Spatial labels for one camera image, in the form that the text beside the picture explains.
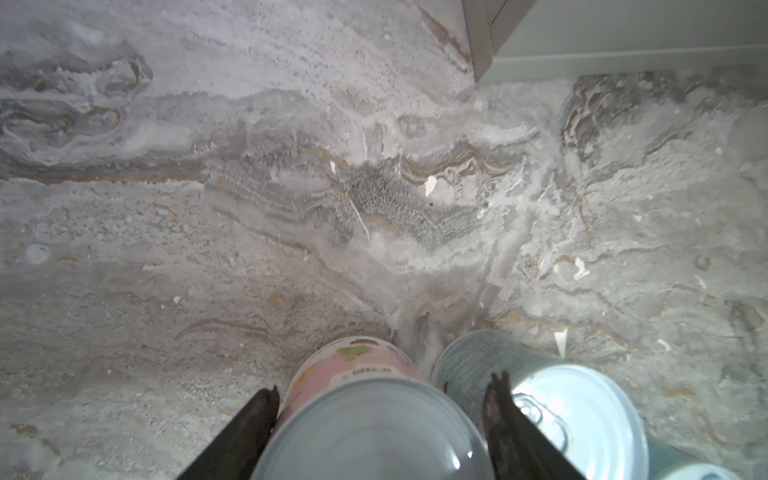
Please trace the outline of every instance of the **dusty floor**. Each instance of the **dusty floor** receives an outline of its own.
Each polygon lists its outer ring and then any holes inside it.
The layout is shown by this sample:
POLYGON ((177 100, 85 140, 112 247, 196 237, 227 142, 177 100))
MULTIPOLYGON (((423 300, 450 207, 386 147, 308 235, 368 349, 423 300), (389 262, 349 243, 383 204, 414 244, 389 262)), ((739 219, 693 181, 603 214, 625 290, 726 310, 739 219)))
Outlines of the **dusty floor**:
POLYGON ((420 5, 3 5, 0 478, 173 478, 331 339, 480 326, 768 478, 765 71, 477 87, 420 5))

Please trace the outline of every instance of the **concrete floor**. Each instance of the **concrete floor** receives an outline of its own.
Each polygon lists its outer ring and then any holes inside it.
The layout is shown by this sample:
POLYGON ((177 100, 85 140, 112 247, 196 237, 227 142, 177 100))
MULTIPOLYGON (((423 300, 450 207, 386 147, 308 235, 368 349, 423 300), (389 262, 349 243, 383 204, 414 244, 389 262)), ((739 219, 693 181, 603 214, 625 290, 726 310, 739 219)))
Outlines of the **concrete floor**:
POLYGON ((173 478, 331 339, 480 326, 768 478, 764 70, 475 86, 458 0, 2 9, 0 478, 173 478))

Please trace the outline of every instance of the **can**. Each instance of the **can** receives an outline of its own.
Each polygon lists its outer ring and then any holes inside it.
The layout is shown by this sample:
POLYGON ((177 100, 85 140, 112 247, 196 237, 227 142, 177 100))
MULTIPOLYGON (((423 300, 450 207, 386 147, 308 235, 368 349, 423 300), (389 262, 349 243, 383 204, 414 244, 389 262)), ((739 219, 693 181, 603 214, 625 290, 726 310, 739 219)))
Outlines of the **can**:
POLYGON ((646 480, 640 416, 627 394, 593 369, 498 330, 475 330, 445 349, 431 380, 482 430, 485 390, 491 374, 502 370, 509 373, 518 408, 587 480, 646 480))
POLYGON ((288 387, 276 429, 312 399, 348 382, 366 378, 401 378, 425 383, 400 349, 371 336, 350 336, 329 343, 301 365, 288 387))
POLYGON ((251 479, 361 477, 494 478, 467 415, 368 336, 337 340, 299 368, 251 479))
POLYGON ((740 480, 730 470, 648 437, 650 480, 740 480))

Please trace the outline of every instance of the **light blue can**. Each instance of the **light blue can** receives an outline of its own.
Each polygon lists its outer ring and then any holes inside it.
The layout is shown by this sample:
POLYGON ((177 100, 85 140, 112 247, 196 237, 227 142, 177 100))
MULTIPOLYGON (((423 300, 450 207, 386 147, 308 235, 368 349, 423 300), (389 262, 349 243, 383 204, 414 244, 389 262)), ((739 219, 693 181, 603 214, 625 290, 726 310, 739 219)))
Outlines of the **light blue can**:
POLYGON ((725 468, 702 462, 661 440, 648 437, 650 480, 740 480, 725 468))
POLYGON ((584 366, 516 342, 498 330, 455 340, 432 383, 482 430, 491 374, 506 370, 512 398, 587 480, 646 480, 648 450, 637 410, 615 382, 584 366))

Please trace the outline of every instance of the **can lid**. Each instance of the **can lid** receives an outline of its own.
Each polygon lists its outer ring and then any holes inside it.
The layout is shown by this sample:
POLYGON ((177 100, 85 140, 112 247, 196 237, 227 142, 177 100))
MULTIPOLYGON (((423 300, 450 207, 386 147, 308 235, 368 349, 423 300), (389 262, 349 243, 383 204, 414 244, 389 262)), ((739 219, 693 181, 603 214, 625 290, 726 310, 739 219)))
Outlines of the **can lid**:
POLYGON ((313 400, 270 440, 252 480, 493 479, 469 418, 437 389, 368 379, 313 400))
POLYGON ((711 463, 689 463, 667 473, 659 480, 740 480, 739 477, 718 465, 711 463))
POLYGON ((512 394, 521 411, 587 480, 648 477, 640 416, 627 394, 605 375, 579 365, 550 366, 526 377, 512 394))

